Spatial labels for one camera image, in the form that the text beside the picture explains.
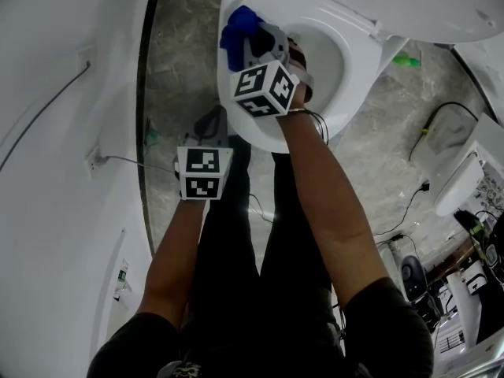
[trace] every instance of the person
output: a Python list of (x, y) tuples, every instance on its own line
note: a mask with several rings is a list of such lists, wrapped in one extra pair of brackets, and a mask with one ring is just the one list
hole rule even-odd
[[(291, 108), (305, 94), (298, 85)], [(232, 136), (228, 181), (201, 238), (205, 202), (180, 201), (138, 312), (95, 355), (88, 378), (432, 374), (428, 329), (388, 277), (345, 172), (308, 114), (278, 123), (290, 154), (273, 154), (261, 275), (248, 220), (250, 145)], [(344, 356), (332, 286), (346, 319)]]

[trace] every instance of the green object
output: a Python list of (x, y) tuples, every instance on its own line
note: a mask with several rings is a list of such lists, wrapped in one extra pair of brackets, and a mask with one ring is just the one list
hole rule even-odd
[(394, 57), (392, 59), (392, 61), (397, 65), (401, 65), (401, 66), (405, 66), (405, 67), (420, 67), (421, 66), (421, 61), (419, 61), (418, 59), (414, 59), (414, 58), (408, 56), (407, 54), (397, 55), (396, 57)]

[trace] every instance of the power outlet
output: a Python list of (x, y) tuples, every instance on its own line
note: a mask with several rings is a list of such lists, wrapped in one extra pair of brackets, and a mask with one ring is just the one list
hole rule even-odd
[(89, 154), (86, 156), (86, 159), (84, 160), (84, 166), (87, 171), (87, 176), (90, 180), (96, 177), (96, 174), (102, 167), (103, 162), (101, 162), (100, 160), (102, 160), (102, 152), (100, 151), (100, 146), (97, 144), (91, 149)]
[(83, 46), (77, 50), (77, 74), (82, 72), (86, 67), (87, 63), (91, 63), (91, 67), (86, 71), (86, 74), (96, 73), (98, 60), (98, 48), (96, 43), (91, 45)]

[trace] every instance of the toilet lid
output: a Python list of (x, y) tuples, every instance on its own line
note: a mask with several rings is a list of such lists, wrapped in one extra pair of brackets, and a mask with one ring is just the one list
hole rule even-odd
[(504, 0), (335, 0), (392, 34), (433, 43), (504, 32)]

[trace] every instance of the black shirt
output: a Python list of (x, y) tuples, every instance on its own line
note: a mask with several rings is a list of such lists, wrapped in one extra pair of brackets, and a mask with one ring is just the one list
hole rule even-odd
[(170, 363), (160, 378), (348, 377), (357, 368), (376, 378), (431, 376), (431, 335), (391, 279), (378, 280), (355, 295), (345, 316), (346, 357), (325, 339), (307, 339), (292, 323), (288, 329), (294, 335), (285, 339), (267, 329), (234, 346), (181, 354), (177, 330), (163, 317), (140, 313), (96, 354), (87, 378), (155, 378)]

